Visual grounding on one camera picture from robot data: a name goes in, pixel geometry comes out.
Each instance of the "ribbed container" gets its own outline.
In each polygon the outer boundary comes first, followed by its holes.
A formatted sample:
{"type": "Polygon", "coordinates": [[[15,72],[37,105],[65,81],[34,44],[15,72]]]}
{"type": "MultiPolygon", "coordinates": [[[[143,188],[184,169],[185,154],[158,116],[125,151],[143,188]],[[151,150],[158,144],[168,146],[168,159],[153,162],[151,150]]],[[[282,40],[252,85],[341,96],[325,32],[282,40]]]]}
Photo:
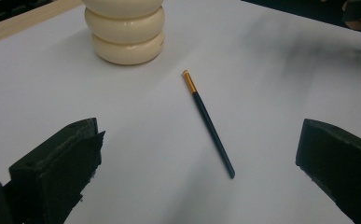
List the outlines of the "ribbed container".
{"type": "Polygon", "coordinates": [[[83,0],[92,45],[103,59],[138,64],[157,57],[163,48],[163,0],[83,0]]]}

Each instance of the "wooden strip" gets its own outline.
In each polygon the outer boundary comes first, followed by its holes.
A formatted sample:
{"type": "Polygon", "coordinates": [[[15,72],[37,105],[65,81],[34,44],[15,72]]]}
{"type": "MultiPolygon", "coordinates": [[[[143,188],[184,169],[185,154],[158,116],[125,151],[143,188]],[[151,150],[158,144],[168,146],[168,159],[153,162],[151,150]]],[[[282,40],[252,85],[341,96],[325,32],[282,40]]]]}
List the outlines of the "wooden strip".
{"type": "Polygon", "coordinates": [[[0,21],[0,40],[64,13],[82,4],[81,0],[57,0],[27,11],[5,21],[0,21]]]}

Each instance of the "white surface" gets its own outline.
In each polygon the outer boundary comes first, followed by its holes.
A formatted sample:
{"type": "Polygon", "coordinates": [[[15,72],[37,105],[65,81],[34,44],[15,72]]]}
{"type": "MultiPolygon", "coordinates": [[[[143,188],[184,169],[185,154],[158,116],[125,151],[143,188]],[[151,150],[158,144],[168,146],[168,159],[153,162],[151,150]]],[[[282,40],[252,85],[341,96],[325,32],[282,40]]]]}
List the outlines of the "white surface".
{"type": "Polygon", "coordinates": [[[138,66],[93,53],[84,7],[0,41],[0,181],[63,126],[96,117],[103,164],[66,223],[352,223],[295,157],[306,118],[361,137],[361,34],[239,0],[163,6],[163,52],[138,66]]]}

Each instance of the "gold pen cap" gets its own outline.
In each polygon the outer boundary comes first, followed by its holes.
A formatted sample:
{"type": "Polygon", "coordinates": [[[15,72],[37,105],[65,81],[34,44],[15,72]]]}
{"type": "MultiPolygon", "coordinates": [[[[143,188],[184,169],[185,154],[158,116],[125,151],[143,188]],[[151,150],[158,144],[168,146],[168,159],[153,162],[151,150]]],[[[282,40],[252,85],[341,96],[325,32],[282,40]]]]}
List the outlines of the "gold pen cap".
{"type": "Polygon", "coordinates": [[[195,88],[194,83],[192,82],[192,79],[191,79],[191,76],[189,75],[188,70],[184,70],[183,76],[184,76],[184,79],[186,80],[186,83],[187,83],[191,93],[196,92],[197,89],[195,88]]]}

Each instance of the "white vase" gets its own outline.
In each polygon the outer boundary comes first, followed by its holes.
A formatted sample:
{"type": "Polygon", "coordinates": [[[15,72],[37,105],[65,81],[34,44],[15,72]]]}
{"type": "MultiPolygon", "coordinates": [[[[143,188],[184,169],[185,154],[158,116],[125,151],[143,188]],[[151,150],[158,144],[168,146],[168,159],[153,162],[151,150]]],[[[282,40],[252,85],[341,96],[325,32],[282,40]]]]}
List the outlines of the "white vase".
{"type": "Polygon", "coordinates": [[[163,48],[163,0],[83,0],[92,45],[103,59],[138,64],[157,57],[163,48]]]}

